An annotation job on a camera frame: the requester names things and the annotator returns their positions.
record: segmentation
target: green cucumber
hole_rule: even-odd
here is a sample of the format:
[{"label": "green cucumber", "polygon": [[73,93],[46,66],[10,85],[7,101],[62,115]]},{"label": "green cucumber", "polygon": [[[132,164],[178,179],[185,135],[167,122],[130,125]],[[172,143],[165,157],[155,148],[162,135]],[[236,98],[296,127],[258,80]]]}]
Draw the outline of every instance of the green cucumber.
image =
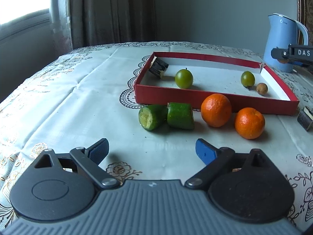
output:
[{"label": "green cucumber", "polygon": [[171,127],[193,130],[195,128],[192,106],[189,103],[170,102],[167,123]]},{"label": "green cucumber", "polygon": [[148,105],[139,110],[139,123],[147,131],[154,130],[164,123],[167,117],[165,105]]}]

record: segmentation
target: table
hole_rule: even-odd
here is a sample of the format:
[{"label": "table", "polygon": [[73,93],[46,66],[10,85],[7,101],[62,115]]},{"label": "table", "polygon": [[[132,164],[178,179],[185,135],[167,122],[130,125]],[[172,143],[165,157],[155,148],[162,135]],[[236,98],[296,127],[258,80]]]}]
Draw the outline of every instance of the table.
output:
[{"label": "table", "polygon": [[[59,57],[25,80],[0,104],[0,229],[15,213],[9,194],[27,166],[46,149],[56,153],[88,147],[105,137],[110,153],[100,167],[125,179],[180,179],[183,183],[204,167],[195,153],[203,138],[216,147],[248,153],[262,149],[289,180],[295,202],[288,219],[300,230],[313,222],[313,132],[296,117],[265,115],[265,132],[256,140],[241,138],[232,121],[209,128],[194,111],[195,130],[155,132],[138,123],[141,105],[135,102],[134,81],[153,51],[193,52],[261,62],[246,49],[191,42],[130,42],[79,48]],[[304,68],[276,73],[313,110],[313,76]]]}]

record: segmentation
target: green plum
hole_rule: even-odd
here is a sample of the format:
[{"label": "green plum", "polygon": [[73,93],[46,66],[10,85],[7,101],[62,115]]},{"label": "green plum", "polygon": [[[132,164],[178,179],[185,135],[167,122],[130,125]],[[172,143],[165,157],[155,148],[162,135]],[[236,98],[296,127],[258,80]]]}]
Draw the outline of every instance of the green plum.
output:
[{"label": "green plum", "polygon": [[193,75],[187,70],[187,68],[182,69],[176,73],[175,83],[181,89],[188,89],[192,86]]},{"label": "green plum", "polygon": [[245,71],[244,73],[242,73],[240,81],[244,87],[249,89],[254,86],[255,77],[251,72]]}]

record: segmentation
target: orange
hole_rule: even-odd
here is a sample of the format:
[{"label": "orange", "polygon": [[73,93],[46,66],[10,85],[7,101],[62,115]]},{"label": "orange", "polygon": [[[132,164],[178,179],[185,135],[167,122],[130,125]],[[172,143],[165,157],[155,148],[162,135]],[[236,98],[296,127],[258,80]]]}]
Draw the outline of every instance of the orange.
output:
[{"label": "orange", "polygon": [[221,127],[227,123],[232,114],[229,99],[222,94],[212,94],[201,104],[201,116],[212,127]]},{"label": "orange", "polygon": [[264,127],[264,116],[254,108],[244,108],[235,117],[235,129],[245,139],[256,139]]}]

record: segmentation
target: wall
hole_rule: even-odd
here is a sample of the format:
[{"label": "wall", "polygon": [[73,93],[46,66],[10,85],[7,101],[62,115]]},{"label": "wall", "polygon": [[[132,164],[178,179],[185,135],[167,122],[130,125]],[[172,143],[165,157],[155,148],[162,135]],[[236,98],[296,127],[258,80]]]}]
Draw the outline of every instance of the wall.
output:
[{"label": "wall", "polygon": [[56,59],[49,22],[0,42],[0,102],[26,78]]},{"label": "wall", "polygon": [[297,0],[156,0],[157,38],[263,54],[272,13],[297,19]]}]

